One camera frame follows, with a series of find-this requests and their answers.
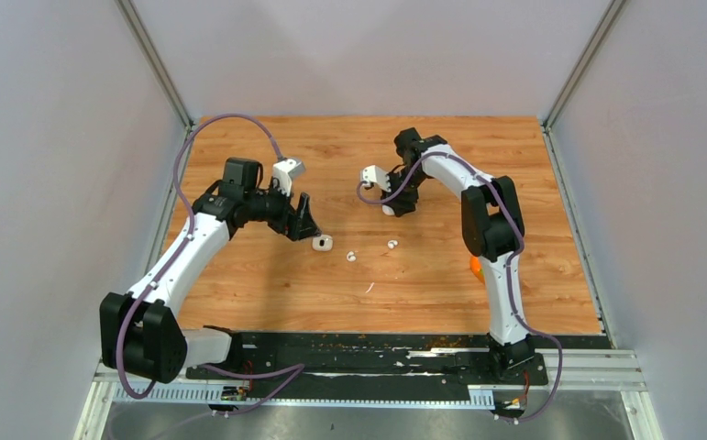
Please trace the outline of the white gold earbud case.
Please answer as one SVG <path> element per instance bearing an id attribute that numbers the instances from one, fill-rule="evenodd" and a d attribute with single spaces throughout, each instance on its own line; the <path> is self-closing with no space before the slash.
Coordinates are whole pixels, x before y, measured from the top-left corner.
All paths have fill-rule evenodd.
<path id="1" fill-rule="evenodd" d="M 328 252 L 333 249 L 334 240 L 330 235 L 321 235 L 313 238 L 312 249 L 318 252 Z"/>

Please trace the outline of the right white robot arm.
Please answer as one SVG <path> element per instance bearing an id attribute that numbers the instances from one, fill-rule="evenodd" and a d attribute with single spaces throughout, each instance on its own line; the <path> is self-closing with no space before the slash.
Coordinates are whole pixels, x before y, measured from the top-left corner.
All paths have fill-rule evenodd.
<path id="1" fill-rule="evenodd" d="M 396 136 L 394 145 L 401 165 L 390 171 L 371 165 L 361 171 L 359 186 L 378 187 L 376 203 L 396 217 L 415 210 L 418 188 L 427 179 L 442 183 L 458 198 L 462 239 L 479 265 L 476 271 L 488 294 L 488 370 L 500 382 L 515 380 L 535 349 L 522 313 L 519 259 L 525 249 L 525 225 L 514 181 L 475 168 L 439 135 L 421 137 L 408 128 Z"/>

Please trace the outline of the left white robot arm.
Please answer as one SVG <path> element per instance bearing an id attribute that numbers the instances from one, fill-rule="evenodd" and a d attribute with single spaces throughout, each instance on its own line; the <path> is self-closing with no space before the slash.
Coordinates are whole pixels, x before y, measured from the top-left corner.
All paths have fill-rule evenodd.
<path id="1" fill-rule="evenodd" d="M 237 377 L 245 367 L 238 335 L 220 326 L 183 330 L 177 316 L 203 270 L 246 224 L 262 222 L 291 241 L 320 236 L 309 195 L 301 193 L 292 204 L 293 182 L 304 171 L 300 159 L 280 159 L 263 188 L 261 163 L 228 159 L 222 178 L 185 204 L 190 213 L 182 230 L 157 263 L 127 292 L 110 292 L 102 300 L 104 365 L 121 377 L 159 383 L 203 364 L 224 379 Z"/>

